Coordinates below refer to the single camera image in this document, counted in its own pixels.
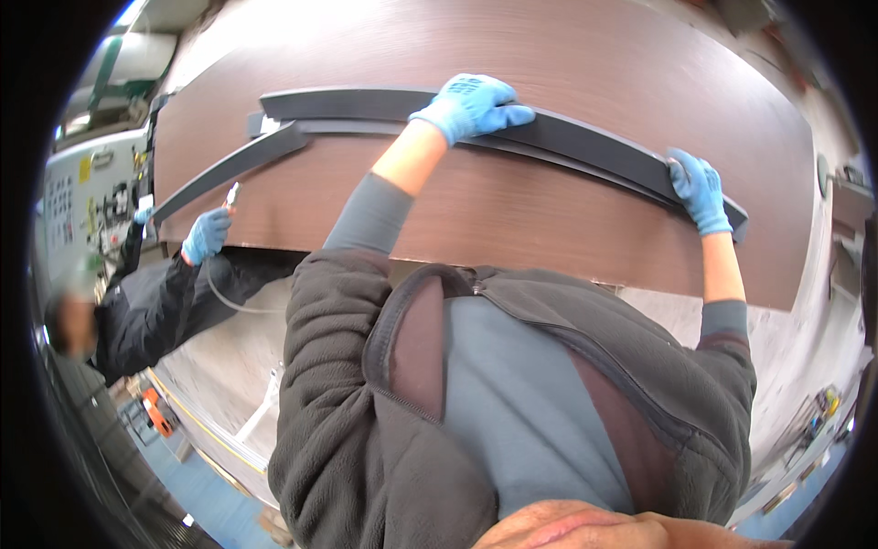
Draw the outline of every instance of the gray sleeve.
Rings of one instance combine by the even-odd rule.
[[[323,249],[370,249],[389,256],[414,199],[372,172],[350,193]]]
[[[747,304],[741,300],[705,303],[702,307],[702,338],[733,332],[747,338]]]

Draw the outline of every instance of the hose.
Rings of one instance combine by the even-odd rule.
[[[285,313],[286,312],[285,308],[283,308],[283,309],[253,309],[250,307],[242,307],[242,306],[238,305],[237,303],[235,303],[234,301],[227,298],[226,296],[224,296],[223,294],[221,294],[220,290],[217,289],[216,285],[213,283],[213,279],[211,278],[211,268],[210,268],[210,265],[208,264],[208,262],[211,260],[212,260],[211,258],[208,258],[205,260],[205,268],[207,269],[207,284],[211,287],[211,290],[217,296],[217,299],[222,301],[222,303],[224,305],[226,305],[227,307],[231,307],[232,309],[234,309],[236,311],[241,311],[242,313],[278,314],[278,313]]]

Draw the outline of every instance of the workbench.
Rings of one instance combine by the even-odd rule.
[[[811,132],[755,69],[689,26],[620,0],[434,3],[399,0],[334,18],[316,4],[281,44],[234,50],[161,110],[161,203],[248,142],[264,93],[311,86],[433,86],[458,72],[512,84],[529,105],[664,154],[711,162],[749,214],[737,246],[748,301],[789,310],[808,250],[815,191]],[[228,244],[319,248],[386,137],[319,137],[242,175]],[[164,221],[180,242],[222,203],[223,186]],[[612,285],[702,293],[694,225],[583,174],[527,158],[455,148],[412,209],[392,256],[419,262],[542,267]]]

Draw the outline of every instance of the dark gray plastic strip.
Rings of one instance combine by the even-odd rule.
[[[255,112],[248,115],[247,129],[251,137],[261,135],[261,124],[263,114]],[[399,135],[406,127],[405,122],[384,122],[381,120],[353,120],[353,119],[317,119],[317,120],[297,120],[299,131],[304,134],[364,134],[364,135]],[[516,143],[505,139],[493,137],[491,135],[483,135],[472,139],[461,141],[462,144],[471,147],[484,147],[494,150],[500,150],[516,155],[523,155],[530,158],[536,158],[544,162],[553,163],[558,166],[569,168],[570,170],[580,171],[592,176],[600,177],[610,183],[621,186],[629,191],[637,194],[646,195],[652,200],[659,202],[663,206],[673,210],[680,210],[682,206],[671,200],[653,192],[652,190],[638,184],[631,183],[615,174],[609,173],[600,168],[589,166],[584,163],[576,162],[565,156],[556,155],[541,148],[531,147],[523,143]]]
[[[159,225],[173,213],[202,194],[265,163],[303,148],[308,139],[295,121],[284,124],[271,134],[265,134],[226,156],[207,170],[195,176],[168,197],[153,213]]]
[[[344,126],[342,122],[354,120],[406,122],[409,114],[428,105],[434,95],[435,90],[425,89],[311,88],[266,94],[260,98],[260,101],[269,118],[334,119],[340,123],[339,127],[342,127]],[[573,159],[577,161],[574,162],[577,166],[575,170],[583,166],[587,166],[589,170],[597,169],[603,174],[614,176],[609,178],[601,175],[612,183],[617,183],[620,177],[633,185],[633,190],[641,192],[650,199],[660,196],[664,200],[659,202],[663,204],[680,204],[680,199],[671,185],[666,161],[661,156],[585,122],[555,112],[537,108],[534,110],[536,111],[534,122],[496,132],[489,137],[495,140],[502,138],[502,140],[492,141],[492,144],[485,146],[518,154],[522,153],[512,150],[508,146],[509,142],[541,149],[550,153],[553,158],[547,162],[558,163],[555,160],[559,157]],[[507,145],[500,147],[502,142],[506,142]],[[734,201],[724,198],[725,212],[734,230],[732,237],[735,242],[742,242],[746,234],[747,213]]]

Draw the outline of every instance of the black jacket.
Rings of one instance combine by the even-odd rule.
[[[268,475],[302,546],[468,548],[497,521],[491,482],[443,430],[443,383],[420,384],[420,398],[393,388],[443,379],[394,351],[431,277],[442,281],[439,299],[482,295],[557,337],[646,420],[668,460],[663,489],[642,510],[728,520],[750,474],[756,376],[745,339],[685,349],[615,295],[550,271],[431,264],[391,291],[389,268],[375,252],[324,249],[293,279]]]
[[[185,339],[199,267],[190,267],[177,253],[138,269],[142,235],[143,226],[132,222],[122,264],[95,309],[97,349],[90,364],[104,375],[106,386],[154,366]]]

